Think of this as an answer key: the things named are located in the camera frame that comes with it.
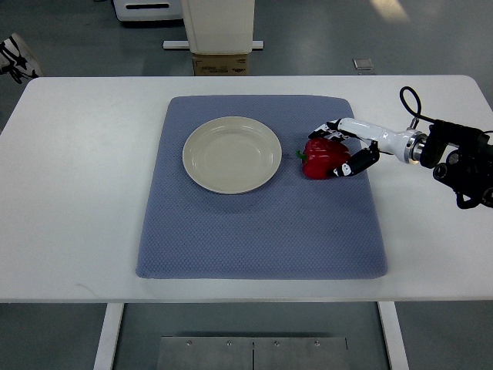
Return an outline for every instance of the black object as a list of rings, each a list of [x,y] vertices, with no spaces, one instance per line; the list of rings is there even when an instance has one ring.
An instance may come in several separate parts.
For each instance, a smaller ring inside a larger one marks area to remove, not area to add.
[[[413,112],[405,102],[406,90],[416,99],[417,112]],[[420,164],[434,168],[433,178],[457,194],[459,208],[474,208],[479,204],[493,207],[493,145],[488,144],[490,137],[486,132],[422,116],[419,97],[409,86],[401,89],[401,101],[415,118],[432,123],[419,159]],[[447,146],[457,149],[448,155],[445,163],[439,163]]]

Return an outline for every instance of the screw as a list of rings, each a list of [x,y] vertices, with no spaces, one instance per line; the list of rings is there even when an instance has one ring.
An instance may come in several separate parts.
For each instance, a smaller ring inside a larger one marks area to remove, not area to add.
[[[453,153],[448,158],[448,162],[450,164],[456,164],[459,161],[459,155],[457,153]]]

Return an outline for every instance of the robotic hand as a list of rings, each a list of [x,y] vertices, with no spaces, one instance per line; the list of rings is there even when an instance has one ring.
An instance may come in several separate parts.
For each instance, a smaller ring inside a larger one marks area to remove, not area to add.
[[[405,91],[410,91],[416,99],[417,112],[405,102]],[[422,116],[419,97],[409,86],[401,89],[401,101],[414,116],[405,131],[396,133],[371,123],[343,118],[325,123],[308,137],[327,136],[336,141],[356,137],[368,145],[335,169],[335,176],[353,176],[376,163],[380,153],[393,154],[401,162],[433,168],[433,177],[457,194],[459,208],[473,208],[479,204],[493,207],[493,145],[488,144],[489,136],[486,135],[493,131],[483,132]],[[429,135],[416,130],[420,119],[431,123]],[[457,149],[448,154],[444,163],[439,163],[447,146]]]

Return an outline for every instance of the gray floor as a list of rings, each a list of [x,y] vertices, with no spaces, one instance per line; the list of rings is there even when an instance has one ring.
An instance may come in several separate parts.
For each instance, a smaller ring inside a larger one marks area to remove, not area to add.
[[[471,76],[493,106],[493,2],[401,0],[400,22],[383,18],[376,2],[257,0],[254,38],[265,49],[250,55],[250,74],[357,75],[352,58],[369,57],[379,75]],[[193,74],[189,52],[161,49],[186,39],[182,22],[123,25],[110,0],[0,0],[0,38],[13,32],[50,76]],[[24,88],[0,78],[0,129]],[[397,312],[412,370],[493,368],[492,302],[399,303]],[[0,368],[92,368],[101,322],[100,306],[0,305]]]

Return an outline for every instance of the ceramic plate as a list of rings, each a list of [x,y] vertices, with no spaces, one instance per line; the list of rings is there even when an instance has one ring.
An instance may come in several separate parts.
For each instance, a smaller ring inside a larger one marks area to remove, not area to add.
[[[200,186],[237,194],[266,183],[282,151],[272,130],[255,119],[221,117],[193,131],[183,147],[183,165]]]

